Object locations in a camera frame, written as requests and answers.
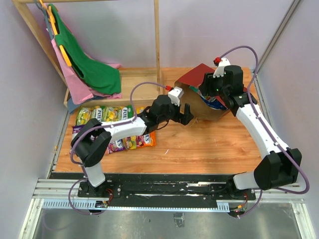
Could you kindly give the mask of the wooden clothes rack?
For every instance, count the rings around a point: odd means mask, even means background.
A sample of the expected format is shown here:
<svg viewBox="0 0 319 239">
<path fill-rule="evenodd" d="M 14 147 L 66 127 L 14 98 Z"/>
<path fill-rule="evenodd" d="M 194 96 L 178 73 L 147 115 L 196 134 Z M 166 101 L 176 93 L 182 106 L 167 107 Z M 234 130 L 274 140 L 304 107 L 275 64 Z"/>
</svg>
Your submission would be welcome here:
<svg viewBox="0 0 319 239">
<path fill-rule="evenodd" d="M 28 3 L 34 3 L 33 0 L 14 0 L 13 4 L 19 14 L 31 30 L 32 34 L 42 47 L 51 64 L 59 74 L 64 83 L 66 80 L 58 63 L 58 59 L 49 43 L 44 31 L 42 31 L 38 22 L 34 18 Z M 155 18 L 155 44 L 156 44 L 156 67 L 154 68 L 121 68 L 122 77 L 122 97 L 120 99 L 101 99 L 91 100 L 83 104 L 85 107 L 93 106 L 124 106 L 129 105 L 130 100 L 136 106 L 151 105 L 158 95 L 164 93 L 164 88 L 156 84 L 162 84 L 162 73 L 160 69 L 160 33 L 159 33 L 159 2 L 154 1 L 154 18 Z"/>
</svg>

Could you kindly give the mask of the red brown paper bag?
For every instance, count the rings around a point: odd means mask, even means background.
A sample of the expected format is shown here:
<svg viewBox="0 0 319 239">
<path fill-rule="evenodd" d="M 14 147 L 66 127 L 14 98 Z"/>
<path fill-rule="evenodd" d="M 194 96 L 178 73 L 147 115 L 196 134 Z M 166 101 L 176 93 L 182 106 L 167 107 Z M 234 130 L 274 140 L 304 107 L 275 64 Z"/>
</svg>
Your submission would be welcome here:
<svg viewBox="0 0 319 239">
<path fill-rule="evenodd" d="M 224 68 L 224 95 L 216 98 L 227 108 L 227 110 L 215 110 L 210 108 L 201 97 L 189 86 L 199 89 L 203 82 L 205 73 L 214 73 L 214 69 L 205 64 L 200 64 L 181 76 L 175 86 L 183 89 L 181 104 L 189 104 L 190 111 L 195 118 L 201 120 L 217 121 L 227 113 L 232 113 L 240 118 L 249 106 L 249 96 L 243 84 L 243 70 L 240 66 L 229 65 Z"/>
</svg>

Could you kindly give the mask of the aluminium frame post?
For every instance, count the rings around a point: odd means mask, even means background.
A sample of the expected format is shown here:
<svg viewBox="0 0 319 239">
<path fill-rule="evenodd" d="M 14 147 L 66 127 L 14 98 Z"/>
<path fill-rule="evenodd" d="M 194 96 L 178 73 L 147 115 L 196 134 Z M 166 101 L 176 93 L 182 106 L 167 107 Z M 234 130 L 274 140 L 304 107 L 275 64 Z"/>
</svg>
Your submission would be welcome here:
<svg viewBox="0 0 319 239">
<path fill-rule="evenodd" d="M 254 73 L 258 73 L 263 65 L 265 64 L 266 60 L 269 58 L 270 54 L 272 53 L 273 49 L 275 48 L 276 44 L 279 42 L 281 36 L 283 35 L 284 31 L 286 30 L 287 26 L 289 25 L 290 21 L 292 20 L 293 16 L 297 12 L 299 6 L 303 0 L 293 0 L 287 9 L 284 17 L 282 18 L 280 24 L 278 25 L 275 33 L 273 34 L 269 44 L 267 45 L 264 53 L 262 54 L 261 58 L 259 59 L 259 64 Z"/>
</svg>

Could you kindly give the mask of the purple Fox's candy bag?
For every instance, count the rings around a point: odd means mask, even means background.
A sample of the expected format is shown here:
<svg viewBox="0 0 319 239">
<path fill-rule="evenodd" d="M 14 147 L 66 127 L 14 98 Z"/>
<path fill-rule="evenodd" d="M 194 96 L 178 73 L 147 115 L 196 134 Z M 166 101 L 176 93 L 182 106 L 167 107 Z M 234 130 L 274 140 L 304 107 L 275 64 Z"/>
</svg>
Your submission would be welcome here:
<svg viewBox="0 0 319 239">
<path fill-rule="evenodd" d="M 123 151 L 125 149 L 126 148 L 125 148 L 125 146 L 123 144 L 123 140 L 122 139 L 113 141 L 113 142 L 111 142 L 108 145 L 108 153 L 120 152 L 120 151 Z"/>
</svg>

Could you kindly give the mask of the grey hanger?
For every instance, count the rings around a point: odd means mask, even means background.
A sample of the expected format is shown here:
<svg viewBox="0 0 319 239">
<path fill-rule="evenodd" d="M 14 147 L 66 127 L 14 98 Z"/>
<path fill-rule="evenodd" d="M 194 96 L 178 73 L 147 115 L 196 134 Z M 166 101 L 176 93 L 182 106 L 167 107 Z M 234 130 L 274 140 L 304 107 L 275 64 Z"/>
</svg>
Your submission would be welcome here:
<svg viewBox="0 0 319 239">
<path fill-rule="evenodd" d="M 33 2 L 37 8 L 42 11 L 50 39 L 53 40 L 58 34 L 58 31 L 55 26 L 55 17 L 52 12 L 52 7 L 50 5 L 45 5 L 42 0 L 34 0 Z"/>
</svg>

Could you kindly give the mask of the yellow snack pack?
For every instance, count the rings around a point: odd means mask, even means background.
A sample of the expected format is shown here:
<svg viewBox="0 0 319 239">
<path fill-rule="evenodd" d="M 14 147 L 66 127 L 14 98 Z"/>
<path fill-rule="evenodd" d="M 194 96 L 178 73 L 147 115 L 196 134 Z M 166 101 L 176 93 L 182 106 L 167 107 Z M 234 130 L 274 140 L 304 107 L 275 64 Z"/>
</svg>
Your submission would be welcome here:
<svg viewBox="0 0 319 239">
<path fill-rule="evenodd" d="M 138 114 L 141 114 L 144 111 L 144 107 L 136 107 L 134 108 L 134 114 L 137 116 Z"/>
</svg>

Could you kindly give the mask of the teal mint Fox's candy bag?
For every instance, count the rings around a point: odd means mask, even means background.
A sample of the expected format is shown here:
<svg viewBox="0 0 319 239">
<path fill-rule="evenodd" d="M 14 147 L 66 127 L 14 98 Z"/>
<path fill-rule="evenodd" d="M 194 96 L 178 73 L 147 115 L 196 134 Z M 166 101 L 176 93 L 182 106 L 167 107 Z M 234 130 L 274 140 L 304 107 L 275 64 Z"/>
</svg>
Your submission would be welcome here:
<svg viewBox="0 0 319 239">
<path fill-rule="evenodd" d="M 194 86 L 189 86 L 189 88 L 196 92 L 210 108 L 215 110 L 227 110 L 227 108 L 216 97 L 203 96 L 201 91 Z"/>
</svg>

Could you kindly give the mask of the pink shirt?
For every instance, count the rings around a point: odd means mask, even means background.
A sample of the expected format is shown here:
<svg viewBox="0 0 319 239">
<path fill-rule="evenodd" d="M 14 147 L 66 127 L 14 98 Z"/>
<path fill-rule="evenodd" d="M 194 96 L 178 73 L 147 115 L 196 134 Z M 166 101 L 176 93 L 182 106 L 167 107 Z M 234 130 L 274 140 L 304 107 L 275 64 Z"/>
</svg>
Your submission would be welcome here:
<svg viewBox="0 0 319 239">
<path fill-rule="evenodd" d="M 121 99 L 121 93 L 114 93 L 112 95 L 102 94 L 90 88 L 86 85 L 75 73 L 72 67 L 68 67 L 65 63 L 62 53 L 58 49 L 58 46 L 55 42 L 55 39 L 51 40 L 51 44 L 57 56 L 58 62 L 60 64 L 63 76 L 66 80 L 69 93 L 73 100 L 73 103 L 76 105 L 82 104 L 87 100 L 92 100 L 94 97 L 102 97 L 107 100 L 109 99 Z"/>
</svg>

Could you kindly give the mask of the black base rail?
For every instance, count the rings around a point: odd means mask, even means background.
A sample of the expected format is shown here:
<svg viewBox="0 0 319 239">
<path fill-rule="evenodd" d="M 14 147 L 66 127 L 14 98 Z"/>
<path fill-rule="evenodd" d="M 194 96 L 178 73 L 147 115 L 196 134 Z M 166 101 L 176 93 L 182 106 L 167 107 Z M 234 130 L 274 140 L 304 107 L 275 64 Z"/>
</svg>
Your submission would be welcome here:
<svg viewBox="0 0 319 239">
<path fill-rule="evenodd" d="M 150 209 L 213 209 L 219 200 L 252 202 L 251 189 L 237 190 L 228 174 L 106 174 L 94 188 L 81 182 L 78 197 L 108 198 L 111 206 Z"/>
</svg>

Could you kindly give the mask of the green shirt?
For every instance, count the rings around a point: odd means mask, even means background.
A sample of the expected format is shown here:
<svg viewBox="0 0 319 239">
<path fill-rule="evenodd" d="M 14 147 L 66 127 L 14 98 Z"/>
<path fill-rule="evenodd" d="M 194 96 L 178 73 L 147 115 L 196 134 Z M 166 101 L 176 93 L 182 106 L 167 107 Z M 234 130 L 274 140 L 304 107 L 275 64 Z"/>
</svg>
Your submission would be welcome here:
<svg viewBox="0 0 319 239">
<path fill-rule="evenodd" d="M 122 89 L 119 70 L 88 57 L 61 19 L 56 6 L 52 3 L 49 5 L 52 7 L 58 31 L 55 41 L 59 47 L 64 48 L 71 66 L 79 78 L 90 88 L 102 94 L 120 93 Z"/>
</svg>

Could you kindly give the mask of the green Fox's candy bag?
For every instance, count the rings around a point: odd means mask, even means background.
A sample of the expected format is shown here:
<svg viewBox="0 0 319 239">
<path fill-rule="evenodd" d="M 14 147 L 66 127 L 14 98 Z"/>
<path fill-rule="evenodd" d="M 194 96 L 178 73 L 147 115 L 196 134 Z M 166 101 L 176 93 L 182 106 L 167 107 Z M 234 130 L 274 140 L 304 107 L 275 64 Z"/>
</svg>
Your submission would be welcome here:
<svg viewBox="0 0 319 239">
<path fill-rule="evenodd" d="M 105 107 L 102 114 L 102 122 L 114 122 L 128 120 L 134 116 L 131 105 L 124 107 Z"/>
<path fill-rule="evenodd" d="M 81 107 L 77 113 L 75 125 L 84 125 L 90 119 L 102 121 L 104 106 Z"/>
</svg>

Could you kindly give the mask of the blue grey cloth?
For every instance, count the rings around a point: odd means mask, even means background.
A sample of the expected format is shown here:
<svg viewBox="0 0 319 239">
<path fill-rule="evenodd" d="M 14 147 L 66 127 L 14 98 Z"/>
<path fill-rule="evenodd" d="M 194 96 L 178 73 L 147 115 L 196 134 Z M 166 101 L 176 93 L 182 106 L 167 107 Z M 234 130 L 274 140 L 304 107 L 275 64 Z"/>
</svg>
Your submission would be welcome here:
<svg viewBox="0 0 319 239">
<path fill-rule="evenodd" d="M 75 112 L 79 107 L 81 107 L 84 103 L 85 103 L 85 102 L 76 104 L 76 103 L 73 102 L 73 99 L 70 98 L 70 99 L 67 101 L 68 112 L 69 112 L 71 115 L 74 114 L 74 112 Z"/>
</svg>

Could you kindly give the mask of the purple snack bag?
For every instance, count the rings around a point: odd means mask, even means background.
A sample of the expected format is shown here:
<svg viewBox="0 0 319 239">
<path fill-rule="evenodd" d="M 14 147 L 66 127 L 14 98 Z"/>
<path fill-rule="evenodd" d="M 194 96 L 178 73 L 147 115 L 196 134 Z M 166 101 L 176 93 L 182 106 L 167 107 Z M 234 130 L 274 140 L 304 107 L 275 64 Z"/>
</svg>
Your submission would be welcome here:
<svg viewBox="0 0 319 239">
<path fill-rule="evenodd" d="M 79 138 L 86 131 L 87 131 L 87 129 L 85 128 L 85 125 L 73 126 L 72 127 L 72 138 L 71 138 L 71 140 L 74 140 L 75 138 Z"/>
</svg>

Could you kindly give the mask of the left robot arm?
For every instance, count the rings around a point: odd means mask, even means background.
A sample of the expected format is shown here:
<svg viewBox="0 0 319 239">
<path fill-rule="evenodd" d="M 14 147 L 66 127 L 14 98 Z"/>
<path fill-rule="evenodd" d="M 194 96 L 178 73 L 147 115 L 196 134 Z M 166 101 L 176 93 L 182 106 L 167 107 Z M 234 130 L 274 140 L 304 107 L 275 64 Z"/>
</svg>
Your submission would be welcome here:
<svg viewBox="0 0 319 239">
<path fill-rule="evenodd" d="M 158 130 L 159 124 L 170 120 L 187 125 L 193 118 L 189 104 L 185 104 L 181 112 L 179 103 L 173 103 L 168 95 L 160 95 L 150 107 L 130 119 L 106 123 L 90 119 L 71 141 L 71 154 L 81 160 L 89 191 L 101 197 L 107 191 L 101 160 L 110 143 L 149 134 Z"/>
</svg>

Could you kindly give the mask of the orange Fox's candy bag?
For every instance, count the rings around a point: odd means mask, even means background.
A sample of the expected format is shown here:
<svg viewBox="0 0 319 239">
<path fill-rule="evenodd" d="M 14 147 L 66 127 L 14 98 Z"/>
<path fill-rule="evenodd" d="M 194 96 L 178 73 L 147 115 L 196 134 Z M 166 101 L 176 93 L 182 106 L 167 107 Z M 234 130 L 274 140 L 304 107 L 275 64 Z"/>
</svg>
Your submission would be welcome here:
<svg viewBox="0 0 319 239">
<path fill-rule="evenodd" d="M 123 145 L 128 150 L 156 146 L 156 134 L 151 132 L 145 135 L 129 136 L 123 139 Z"/>
</svg>

